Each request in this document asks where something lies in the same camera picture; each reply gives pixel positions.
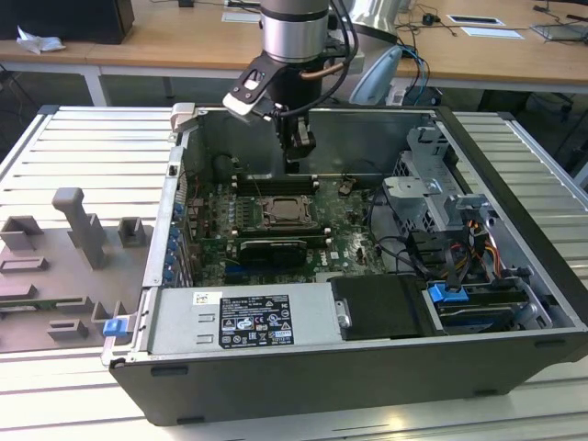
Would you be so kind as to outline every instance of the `power supply label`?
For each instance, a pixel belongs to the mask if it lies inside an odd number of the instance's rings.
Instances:
[[[223,297],[220,305],[223,349],[294,345],[288,296]]]

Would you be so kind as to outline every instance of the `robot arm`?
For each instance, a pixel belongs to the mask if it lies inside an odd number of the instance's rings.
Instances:
[[[329,5],[338,18],[345,45],[328,37]],[[353,49],[343,17],[354,35]],[[222,103],[246,122],[258,117],[274,120],[285,165],[295,172],[297,161],[307,157],[316,146],[308,112],[345,80],[357,53],[357,35],[341,0],[261,0],[260,25],[264,50],[245,69]],[[334,87],[321,95],[322,79],[340,71]]]

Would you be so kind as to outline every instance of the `floor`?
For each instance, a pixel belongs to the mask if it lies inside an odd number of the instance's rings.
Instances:
[[[36,104],[61,104],[70,106],[91,106],[90,95],[81,76],[60,73],[18,73],[18,83]],[[176,78],[173,80],[175,98],[164,96],[160,78],[151,77],[107,77],[107,89],[115,106],[171,106],[175,102],[192,101],[205,104],[219,104],[232,80],[210,80]],[[463,89],[441,90],[442,105],[454,110],[475,111],[481,100],[481,91]],[[421,99],[426,105],[428,96]],[[521,96],[500,94],[492,100],[492,106],[499,109],[515,108]],[[550,153],[554,153],[568,131],[588,108],[588,96],[572,96],[573,106],[566,119],[560,111],[565,104],[552,94],[532,94],[516,113],[516,119]],[[0,90],[0,155],[4,156],[17,141],[24,128],[36,114],[36,106],[10,80]],[[558,160],[565,162],[573,148],[588,139],[588,118],[574,132],[558,154]]]

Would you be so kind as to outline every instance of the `computer case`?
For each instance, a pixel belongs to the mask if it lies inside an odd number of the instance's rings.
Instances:
[[[17,26],[40,37],[120,44],[135,19],[131,0],[4,0],[0,39],[18,36]]]

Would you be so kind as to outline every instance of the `blue drive latch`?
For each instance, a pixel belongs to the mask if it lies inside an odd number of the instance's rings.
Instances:
[[[109,319],[104,323],[102,334],[105,337],[126,337],[128,335],[129,319]]]
[[[429,295],[431,299],[433,299],[433,303],[438,303],[439,301],[468,301],[468,293],[464,288],[461,288],[459,291],[452,291],[447,289],[447,285],[445,283],[435,283],[431,288],[428,289]]]

